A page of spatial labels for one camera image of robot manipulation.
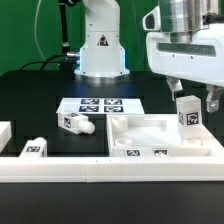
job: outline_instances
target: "white cylinder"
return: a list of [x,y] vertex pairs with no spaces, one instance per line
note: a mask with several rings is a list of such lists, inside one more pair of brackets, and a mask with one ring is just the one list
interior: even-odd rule
[[83,133],[92,134],[95,130],[95,126],[89,121],[82,120],[79,122],[79,129]]
[[128,118],[125,116],[114,116],[111,118],[113,132],[121,133],[128,129]]

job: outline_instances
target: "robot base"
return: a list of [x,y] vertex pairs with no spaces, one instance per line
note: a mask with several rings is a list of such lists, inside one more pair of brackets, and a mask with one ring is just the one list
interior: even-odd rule
[[88,82],[90,84],[95,85],[106,85],[106,84],[114,84],[123,81],[129,81],[130,79],[130,71],[126,69],[122,74],[117,75],[114,73],[107,73],[105,76],[97,76],[96,74],[82,74],[78,73],[77,70],[74,73],[74,79],[78,81]]

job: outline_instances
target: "black cable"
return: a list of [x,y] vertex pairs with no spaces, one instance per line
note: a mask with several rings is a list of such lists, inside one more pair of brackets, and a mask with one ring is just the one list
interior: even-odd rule
[[49,57],[44,63],[43,65],[41,66],[40,70],[44,70],[45,66],[47,65],[48,62],[56,59],[56,58],[61,58],[61,57],[66,57],[67,55],[66,54],[56,54],[56,55],[53,55],[51,57]]
[[[19,70],[20,71],[23,71],[23,69],[25,67],[29,66],[29,65],[33,65],[33,64],[43,64],[45,62],[46,61],[34,61],[34,62],[30,62],[30,63],[27,63],[27,64],[23,65]],[[60,63],[62,63],[62,64],[67,64],[67,63],[69,63],[69,64],[75,64],[74,61],[57,61],[57,62],[56,61],[48,61],[47,62],[47,64],[60,64]]]

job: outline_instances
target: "cable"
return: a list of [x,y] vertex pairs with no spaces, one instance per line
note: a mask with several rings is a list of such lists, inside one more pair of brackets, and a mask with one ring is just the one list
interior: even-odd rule
[[38,49],[38,51],[41,55],[41,58],[43,59],[43,61],[45,61],[44,54],[43,54],[43,52],[40,48],[38,38],[37,38],[37,25],[38,25],[38,18],[39,18],[41,3],[42,3],[42,0],[39,0],[39,2],[37,4],[36,15],[35,15],[35,23],[34,23],[34,38],[35,38],[35,43],[36,43],[37,49]]
[[[46,61],[34,61],[34,62],[30,62],[30,63],[27,63],[25,65],[23,65],[19,70],[20,71],[23,71],[23,69],[29,65],[33,65],[33,64],[43,64],[43,63],[46,63]],[[74,61],[48,61],[47,64],[75,64]]]
[[43,65],[41,66],[40,70],[44,70],[45,66],[48,64],[48,62],[56,59],[56,58],[61,58],[61,57],[66,57],[66,54],[56,54],[48,58],[45,62],[43,62]]
[[139,52],[140,52],[140,55],[141,55],[142,63],[144,65],[144,55],[143,55],[143,52],[142,52],[142,45],[141,45],[141,40],[140,40],[140,32],[139,32],[138,23],[137,23],[136,6],[135,6],[134,0],[131,0],[131,3],[132,3],[132,11],[133,11],[133,14],[134,14],[135,26],[136,26],[136,31],[137,31]]

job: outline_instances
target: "warning label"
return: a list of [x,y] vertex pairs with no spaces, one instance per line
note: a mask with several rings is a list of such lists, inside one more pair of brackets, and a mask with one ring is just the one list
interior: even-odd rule
[[109,46],[107,39],[104,35],[100,38],[100,41],[98,42],[97,46]]

